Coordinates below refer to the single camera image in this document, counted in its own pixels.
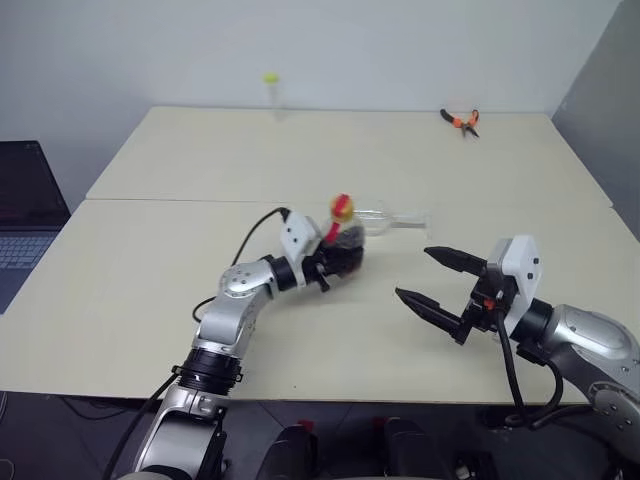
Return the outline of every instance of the floor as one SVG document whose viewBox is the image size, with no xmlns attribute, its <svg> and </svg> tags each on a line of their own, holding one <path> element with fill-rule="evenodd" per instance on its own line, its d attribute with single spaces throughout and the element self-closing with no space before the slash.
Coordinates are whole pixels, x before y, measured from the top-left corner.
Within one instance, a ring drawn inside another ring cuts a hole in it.
<svg viewBox="0 0 640 480">
<path fill-rule="evenodd" d="M 70 402 L 89 416 L 113 411 L 84 401 Z M 227 478 L 252 479 L 278 433 L 299 419 L 315 422 L 325 465 L 320 478 L 377 474 L 369 455 L 372 419 L 391 416 L 412 419 L 433 434 L 436 448 L 445 457 L 461 448 L 491 451 L 502 479 L 590 480 L 600 478 L 605 468 L 603 449 L 588 437 L 555 426 L 536 433 L 496 433 L 476 422 L 477 412 L 473 406 L 455 405 L 236 402 L 225 419 L 229 434 L 225 455 L 232 461 Z M 0 458 L 15 466 L 15 480 L 99 479 L 132 416 L 126 412 L 88 421 L 55 396 L 9 393 L 0 419 Z M 129 471 L 151 418 L 145 418 L 132 436 L 116 478 Z M 11 466 L 0 461 L 0 480 L 11 478 Z"/>
</svg>

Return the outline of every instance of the laptop keyboard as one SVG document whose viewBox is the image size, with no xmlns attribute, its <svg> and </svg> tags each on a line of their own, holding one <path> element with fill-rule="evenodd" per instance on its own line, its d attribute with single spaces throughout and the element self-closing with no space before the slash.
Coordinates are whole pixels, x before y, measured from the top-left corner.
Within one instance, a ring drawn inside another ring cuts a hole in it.
<svg viewBox="0 0 640 480">
<path fill-rule="evenodd" d="M 0 237 L 0 269 L 35 267 L 55 237 Z"/>
</svg>

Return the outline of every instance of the laptop screen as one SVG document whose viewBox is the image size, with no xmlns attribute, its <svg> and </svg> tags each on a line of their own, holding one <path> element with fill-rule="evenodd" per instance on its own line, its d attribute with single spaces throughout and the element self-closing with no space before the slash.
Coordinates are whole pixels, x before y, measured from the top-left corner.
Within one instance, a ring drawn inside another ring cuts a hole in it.
<svg viewBox="0 0 640 480">
<path fill-rule="evenodd" d="M 40 144 L 0 142 L 0 228 L 56 227 L 68 218 Z"/>
</svg>

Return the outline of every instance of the orange pliers handle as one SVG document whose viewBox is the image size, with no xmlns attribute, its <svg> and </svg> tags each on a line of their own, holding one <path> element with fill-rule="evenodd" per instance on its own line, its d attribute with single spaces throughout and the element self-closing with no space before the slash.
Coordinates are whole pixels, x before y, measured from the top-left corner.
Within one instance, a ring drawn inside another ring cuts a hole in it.
<svg viewBox="0 0 640 480">
<path fill-rule="evenodd" d="M 473 128 L 476 126 L 478 119 L 480 118 L 480 112 L 478 112 L 478 110 L 474 109 L 466 122 L 463 122 L 462 119 L 451 115 L 444 108 L 440 110 L 440 115 L 454 127 L 461 128 L 463 136 L 467 131 L 471 132 L 475 137 L 478 136 L 477 132 Z"/>
</svg>

